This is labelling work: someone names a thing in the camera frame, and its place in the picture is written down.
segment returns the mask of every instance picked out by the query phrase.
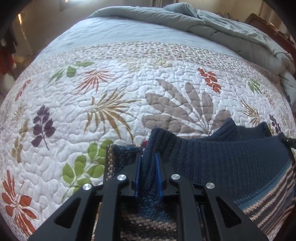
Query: curtain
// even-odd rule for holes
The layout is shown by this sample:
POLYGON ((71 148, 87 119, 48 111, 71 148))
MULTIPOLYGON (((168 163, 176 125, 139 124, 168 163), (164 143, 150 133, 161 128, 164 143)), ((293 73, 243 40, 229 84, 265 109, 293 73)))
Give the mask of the curtain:
POLYGON ((177 3, 177 0, 152 0, 151 7, 164 7, 173 3, 177 3))

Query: black metal frame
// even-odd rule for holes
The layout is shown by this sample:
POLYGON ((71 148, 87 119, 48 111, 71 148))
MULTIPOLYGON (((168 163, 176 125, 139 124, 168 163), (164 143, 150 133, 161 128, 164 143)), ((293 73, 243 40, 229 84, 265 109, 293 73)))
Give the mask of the black metal frame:
MULTIPOLYGON (((157 187, 160 200, 176 204, 177 240, 202 241, 268 241, 265 234, 213 183, 191 184, 163 164, 155 154, 157 187)), ((103 185, 85 184, 52 214, 28 241, 89 241, 99 203, 101 209, 95 230, 95 241, 119 241, 122 202, 138 198, 141 155, 122 174, 103 185)))

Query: green leaf print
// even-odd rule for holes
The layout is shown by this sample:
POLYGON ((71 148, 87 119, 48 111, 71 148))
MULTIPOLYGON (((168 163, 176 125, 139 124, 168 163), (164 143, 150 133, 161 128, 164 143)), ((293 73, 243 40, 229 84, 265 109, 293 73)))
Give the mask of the green leaf print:
POLYGON ((79 180, 77 180, 77 184, 78 184, 78 186, 83 186, 84 184, 86 184, 86 183, 92 183, 91 182, 91 180, 89 179, 89 178, 82 178, 82 179, 79 179, 79 180))
POLYGON ((250 80, 248 83, 248 86, 250 87, 251 91, 254 93, 256 91, 258 94, 262 94, 260 91, 260 83, 258 83, 256 80, 250 80))
POLYGON ((104 166, 103 165, 95 165, 92 166, 87 173, 89 174, 89 176, 93 177, 93 178, 98 178, 100 176, 103 175, 104 173, 104 166))
POLYGON ((65 192, 62 201, 64 201, 69 190, 72 194, 85 183, 94 183, 90 178, 99 178, 104 173, 104 164, 106 157, 107 145, 112 144, 111 139, 104 140, 98 148, 98 144, 93 142, 87 148, 86 155, 76 157, 74 166, 71 167, 68 163, 65 164, 62 171, 63 180, 70 184, 70 187, 65 192))
POLYGON ((87 149, 87 154, 92 161, 94 160, 97 152, 98 152, 98 145, 94 142, 87 149))
POLYGON ((83 174, 85 165, 86 165, 86 156, 85 155, 78 156, 74 164, 74 171, 76 176, 81 176, 83 174))
POLYGON ((71 184, 74 179, 74 172, 68 163, 63 168, 63 179, 65 182, 71 184))
POLYGON ((64 69, 60 69, 60 70, 58 70, 51 78, 50 78, 50 80, 49 80, 49 83, 52 81, 52 80, 54 80, 54 79, 56 79, 56 80, 58 80, 58 79, 60 79, 62 76, 63 76, 63 73, 64 73, 64 69))
POLYGON ((87 67, 87 66, 90 66, 94 64, 94 62, 89 62, 89 61, 85 61, 85 62, 76 62, 75 66, 78 66, 78 67, 87 67))
POLYGON ((69 66, 67 69, 67 77, 74 77, 76 75, 77 69, 73 68, 72 66, 69 66))

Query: purple leaf print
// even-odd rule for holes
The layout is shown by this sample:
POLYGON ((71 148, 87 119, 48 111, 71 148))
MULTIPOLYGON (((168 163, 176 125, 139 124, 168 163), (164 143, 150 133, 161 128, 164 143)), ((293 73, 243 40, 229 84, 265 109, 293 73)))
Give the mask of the purple leaf print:
POLYGON ((38 147, 42 141, 44 140, 44 143, 46 145, 46 148, 49 150, 45 136, 51 137, 54 132, 55 128, 52 126, 53 121, 52 118, 49 120, 49 108, 45 108, 43 105, 38 111, 37 116, 34 118, 33 123, 36 124, 33 128, 33 134, 37 136, 31 143, 33 147, 38 147))
POLYGON ((38 147, 41 141, 42 141, 42 136, 37 136, 31 143, 33 147, 38 147))

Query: leaf print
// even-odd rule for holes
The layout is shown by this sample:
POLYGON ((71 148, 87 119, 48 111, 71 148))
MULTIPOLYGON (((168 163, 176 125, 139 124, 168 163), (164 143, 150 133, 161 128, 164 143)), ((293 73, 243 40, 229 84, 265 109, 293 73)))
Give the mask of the leaf print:
POLYGON ((70 186, 62 201, 64 201, 69 190, 72 190, 72 194, 74 194, 85 183, 94 184, 90 177, 99 178, 103 175, 106 148, 112 143, 111 139, 104 140, 98 148, 97 143, 93 142, 87 149, 87 155, 82 154, 76 157, 73 168, 68 163, 65 164, 62 170, 62 178, 70 186))
POLYGON ((78 61, 78 62, 76 62, 75 65, 78 67, 88 67, 92 64, 94 64, 94 62, 90 62, 90 61, 80 62, 80 61, 78 61))
POLYGON ((63 76, 63 72, 64 72, 64 70, 63 69, 60 69, 60 70, 58 70, 51 78, 50 78, 50 81, 49 82, 51 82, 52 80, 54 80, 54 79, 56 79, 56 80, 58 80, 58 79, 60 79, 62 76, 63 76))
POLYGON ((109 74, 109 70, 98 70, 97 68, 92 69, 90 71, 86 71, 85 80, 82 84, 78 85, 75 90, 77 90, 76 94, 80 93, 83 89, 86 88, 84 94, 87 92, 89 87, 92 85, 92 88, 96 85, 96 93, 98 92, 99 83, 105 82, 108 83, 107 80, 110 80, 114 75, 109 74))
POLYGON ((206 121, 209 122, 212 119, 214 104, 211 96, 205 91, 202 94, 202 111, 206 121))
POLYGON ((20 89, 20 91, 18 92, 18 94, 17 94, 17 96, 16 96, 16 98, 15 98, 15 101, 17 101, 18 98, 19 98, 20 96, 22 96, 22 93, 24 92, 24 90, 25 90, 25 88, 27 87, 27 85, 30 84, 30 82, 31 82, 31 80, 27 80, 27 81, 23 84, 22 88, 20 89))
POLYGON ((131 114, 127 113, 125 108, 129 108, 129 105, 127 103, 133 103, 136 102, 137 99, 130 99, 128 101, 123 101, 121 98, 125 95, 124 90, 121 92, 117 92, 117 89, 113 91, 111 94, 107 95, 107 92, 105 92, 102 96, 102 98, 97 102, 97 104, 91 105, 91 107, 87 110, 87 123, 84 128, 84 132, 86 129, 90 126, 90 123, 93 119, 93 115, 95 114, 95 120, 96 122, 96 129, 99 125, 99 118, 103 122, 103 127, 105 129, 105 121, 109 122, 111 127, 115 130, 118 137, 121 139, 120 130, 117 125, 117 121, 119 123, 123 124, 129 133, 131 140, 133 142, 133 135, 131 132, 131 128, 129 124, 125 121, 125 119, 120 114, 127 114, 132 116, 131 114))
POLYGON ((34 124, 38 123, 33 127, 33 134, 35 136, 37 136, 31 142, 33 147, 38 147, 40 145, 42 139, 43 139, 44 143, 46 145, 46 148, 49 150, 49 148, 47 146, 47 143, 46 143, 46 140, 45 140, 45 136, 47 138, 51 137, 54 134, 55 130, 56 130, 52 126, 52 124, 53 124, 52 119, 48 120, 49 115, 50 115, 49 108, 45 108, 44 105, 37 111, 37 116, 33 120, 34 124))
POLYGON ((231 114, 229 110, 220 110, 213 121, 212 130, 216 130, 220 128, 227 118, 231 118, 231 114))
POLYGON ((250 89, 253 93, 254 93, 254 91, 256 91, 258 94, 259 93, 262 94, 262 92, 259 89, 260 84, 256 80, 249 80, 248 86, 250 87, 250 89))
POLYGON ((14 177, 12 177, 11 179, 10 172, 8 170, 6 171, 6 173, 7 180, 3 181, 2 184, 7 194, 1 194, 3 201, 7 204, 5 210, 7 214, 15 220, 16 225, 22 229, 24 234, 30 236, 32 233, 35 232, 35 228, 29 219, 36 219, 37 217, 31 210, 24 207, 30 206, 32 198, 27 195, 16 195, 15 179, 14 177))
POLYGON ((250 123, 253 126, 257 126, 260 123, 260 116, 258 111, 253 107, 251 107, 249 104, 247 104, 243 98, 240 98, 239 96, 237 97, 240 99, 241 104, 246 109, 245 111, 242 111, 242 113, 248 117, 252 117, 252 120, 250 121, 250 123))
POLYGON ((11 150, 11 156, 17 160, 17 163, 21 162, 20 153, 22 152, 22 143, 28 132, 28 122, 29 120, 25 120, 23 126, 19 130, 19 137, 15 139, 14 148, 11 150))
POLYGON ((32 201, 32 198, 29 197, 29 196, 26 196, 26 195, 24 195, 24 196, 22 196, 22 197, 20 198, 20 204, 21 204, 23 207, 28 207, 28 206, 30 206, 31 201, 32 201))
POLYGON ((67 68, 66 76, 67 77, 74 77, 76 75, 77 69, 73 68, 72 66, 69 66, 67 68))
POLYGON ((68 163, 63 168, 63 179, 65 182, 71 184, 74 179, 74 172, 68 163))
POLYGON ((193 85, 190 84, 189 82, 187 82, 185 84, 185 90, 186 90, 188 97, 190 98, 192 107, 197 111, 197 113, 201 117, 202 116, 202 109, 200 107, 200 98, 199 98, 196 90, 194 89, 193 85))
POLYGON ((217 83, 218 80, 214 77, 216 75, 211 71, 205 72, 203 69, 200 68, 198 68, 197 70, 202 77, 206 77, 205 81, 207 83, 207 86, 211 87, 216 93, 220 93, 221 86, 217 83))
POLYGON ((17 111, 13 113, 14 117, 13 120, 17 123, 19 121, 19 119, 22 117, 22 115, 24 114, 25 110, 26 110, 27 106, 25 104, 24 101, 22 101, 22 103, 19 105, 19 107, 17 108, 17 111))
POLYGON ((279 123, 277 123, 276 119, 271 114, 269 114, 269 118, 272 121, 271 125, 275 127, 276 133, 278 134, 279 132, 281 132, 281 127, 279 123))
POLYGON ((165 89, 166 92, 168 92, 175 100, 179 101, 182 104, 188 103, 188 101, 183 97, 183 95, 177 90, 176 87, 174 87, 169 82, 166 82, 164 80, 157 80, 157 82, 165 89))
POLYGON ((231 116, 228 110, 220 110, 218 114, 216 114, 217 120, 214 120, 214 124, 210 125, 214 106, 211 96, 207 92, 203 92, 201 107, 201 100, 198 93, 190 82, 185 84, 185 91, 190 99, 190 103, 187 104, 190 105, 191 108, 185 109, 184 107, 187 107, 185 104, 177 105, 165 96, 157 95, 155 93, 147 93, 147 103, 156 110, 161 111, 163 114, 144 116, 142 118, 143 125, 149 129, 161 127, 174 133, 199 132, 201 134, 210 135, 215 129, 215 126, 220 124, 219 117, 221 119, 224 118, 224 122, 231 116))

